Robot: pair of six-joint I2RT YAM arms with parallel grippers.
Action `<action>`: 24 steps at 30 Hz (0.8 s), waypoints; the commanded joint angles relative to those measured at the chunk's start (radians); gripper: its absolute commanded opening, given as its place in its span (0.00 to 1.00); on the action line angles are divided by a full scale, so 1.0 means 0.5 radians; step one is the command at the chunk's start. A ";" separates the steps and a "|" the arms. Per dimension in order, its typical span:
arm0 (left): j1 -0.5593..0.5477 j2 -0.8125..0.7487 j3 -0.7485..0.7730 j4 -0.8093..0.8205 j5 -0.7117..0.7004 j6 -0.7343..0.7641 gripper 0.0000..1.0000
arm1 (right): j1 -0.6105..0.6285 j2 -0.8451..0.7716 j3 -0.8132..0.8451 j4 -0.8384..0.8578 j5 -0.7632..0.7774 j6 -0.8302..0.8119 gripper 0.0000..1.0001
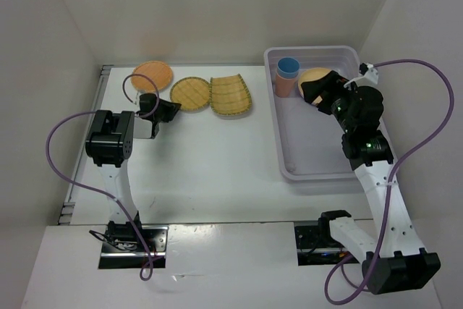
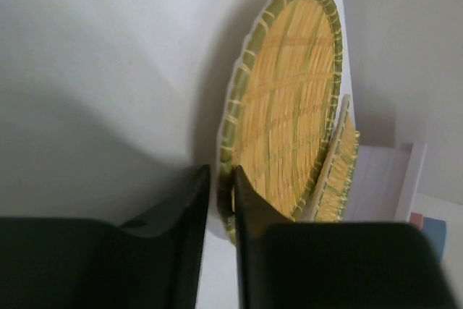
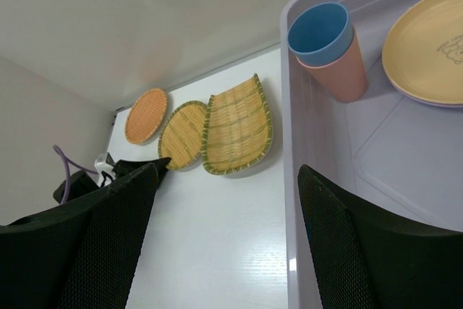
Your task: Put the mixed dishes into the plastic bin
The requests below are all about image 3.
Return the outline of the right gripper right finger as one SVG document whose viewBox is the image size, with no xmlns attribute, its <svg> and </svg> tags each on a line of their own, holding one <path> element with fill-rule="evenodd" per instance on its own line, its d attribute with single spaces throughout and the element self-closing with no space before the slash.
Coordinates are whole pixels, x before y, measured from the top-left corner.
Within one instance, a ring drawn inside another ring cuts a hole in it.
<svg viewBox="0 0 463 309">
<path fill-rule="evenodd" d="M 461 308 L 462 233 L 390 212 L 308 165 L 297 185 L 324 308 Z"/>
</svg>

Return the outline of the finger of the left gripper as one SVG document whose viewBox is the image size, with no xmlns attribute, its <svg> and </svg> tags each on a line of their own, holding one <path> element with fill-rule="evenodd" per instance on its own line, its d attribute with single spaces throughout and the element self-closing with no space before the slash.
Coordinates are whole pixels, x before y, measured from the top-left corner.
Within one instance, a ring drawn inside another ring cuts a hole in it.
<svg viewBox="0 0 463 309">
<path fill-rule="evenodd" d="M 170 163 L 170 157 L 163 157 L 149 161 L 127 161 L 119 160 L 115 163 L 113 168 L 113 173 L 115 173 L 116 178 L 120 178 L 128 175 L 129 173 L 147 165 L 154 164 L 156 166 L 156 173 L 158 175 L 158 180 L 163 180 L 168 172 L 167 165 Z"/>
</svg>

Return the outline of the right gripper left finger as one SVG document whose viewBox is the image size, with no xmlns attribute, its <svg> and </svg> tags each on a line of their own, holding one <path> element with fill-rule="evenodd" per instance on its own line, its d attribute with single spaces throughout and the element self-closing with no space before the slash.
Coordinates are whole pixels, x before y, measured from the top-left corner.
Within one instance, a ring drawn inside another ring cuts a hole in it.
<svg viewBox="0 0 463 309">
<path fill-rule="evenodd" d="M 125 308 L 157 187 L 147 164 L 2 226 L 1 307 Z"/>
</svg>

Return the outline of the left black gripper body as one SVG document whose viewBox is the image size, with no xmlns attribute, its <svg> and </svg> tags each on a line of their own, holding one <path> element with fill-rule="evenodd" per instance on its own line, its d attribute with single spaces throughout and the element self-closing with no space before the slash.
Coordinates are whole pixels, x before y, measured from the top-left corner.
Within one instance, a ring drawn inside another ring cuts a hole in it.
<svg viewBox="0 0 463 309">
<path fill-rule="evenodd" d="M 68 192 L 67 202 L 70 202 L 71 200 L 87 195 L 88 193 L 98 190 L 99 188 L 102 188 L 122 177 L 117 173 L 105 171 L 101 172 L 101 176 L 102 181 L 98 184 L 87 172 L 79 170 L 70 177 L 67 177 L 59 185 L 53 193 L 53 198 L 57 203 L 61 203 L 64 194 Z"/>
</svg>

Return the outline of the orange round woven tray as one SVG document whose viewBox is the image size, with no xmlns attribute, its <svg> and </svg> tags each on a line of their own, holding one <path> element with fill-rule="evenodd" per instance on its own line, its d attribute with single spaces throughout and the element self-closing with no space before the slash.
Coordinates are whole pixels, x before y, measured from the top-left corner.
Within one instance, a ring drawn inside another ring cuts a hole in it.
<svg viewBox="0 0 463 309">
<path fill-rule="evenodd" d="M 167 94 L 160 88 L 143 93 L 132 106 L 124 126 L 124 135 L 131 144 L 149 140 L 161 125 L 168 104 Z"/>
</svg>

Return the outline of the round bamboo green-rim tray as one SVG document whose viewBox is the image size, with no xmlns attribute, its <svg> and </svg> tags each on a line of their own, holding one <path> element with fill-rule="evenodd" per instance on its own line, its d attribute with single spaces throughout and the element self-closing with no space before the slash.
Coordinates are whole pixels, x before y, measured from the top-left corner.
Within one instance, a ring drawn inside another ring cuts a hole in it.
<svg viewBox="0 0 463 309">
<path fill-rule="evenodd" d="M 169 157 L 169 170 L 185 169 L 200 156 L 206 105 L 188 101 L 169 116 L 158 139 L 158 156 Z"/>
</svg>

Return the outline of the salmon pink plastic cup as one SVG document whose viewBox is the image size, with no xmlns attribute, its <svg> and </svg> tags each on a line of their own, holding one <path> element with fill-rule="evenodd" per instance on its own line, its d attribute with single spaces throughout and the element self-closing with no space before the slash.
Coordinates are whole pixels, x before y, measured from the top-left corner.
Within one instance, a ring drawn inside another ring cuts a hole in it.
<svg viewBox="0 0 463 309">
<path fill-rule="evenodd" d="M 356 101 L 368 89 L 356 30 L 350 47 L 336 61 L 318 67 L 306 65 L 299 58 L 297 62 L 339 102 Z"/>
</svg>

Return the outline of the yellow bear plate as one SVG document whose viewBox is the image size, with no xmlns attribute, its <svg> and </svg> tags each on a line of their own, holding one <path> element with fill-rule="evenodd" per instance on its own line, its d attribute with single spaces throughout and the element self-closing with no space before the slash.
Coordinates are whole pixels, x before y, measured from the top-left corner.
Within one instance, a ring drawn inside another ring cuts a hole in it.
<svg viewBox="0 0 463 309">
<path fill-rule="evenodd" d="M 422 0 L 386 36 L 382 63 L 391 84 L 424 103 L 462 105 L 462 0 Z"/>
</svg>

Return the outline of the blue plastic cup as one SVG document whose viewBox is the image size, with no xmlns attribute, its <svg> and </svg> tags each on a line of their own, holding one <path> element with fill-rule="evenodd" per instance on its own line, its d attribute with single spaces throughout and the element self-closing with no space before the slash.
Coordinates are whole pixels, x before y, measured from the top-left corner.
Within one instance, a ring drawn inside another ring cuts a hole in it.
<svg viewBox="0 0 463 309">
<path fill-rule="evenodd" d="M 353 38 L 348 9 L 339 2 L 325 2 L 298 16 L 289 28 L 287 44 L 303 64 L 319 67 L 340 58 Z"/>
</svg>

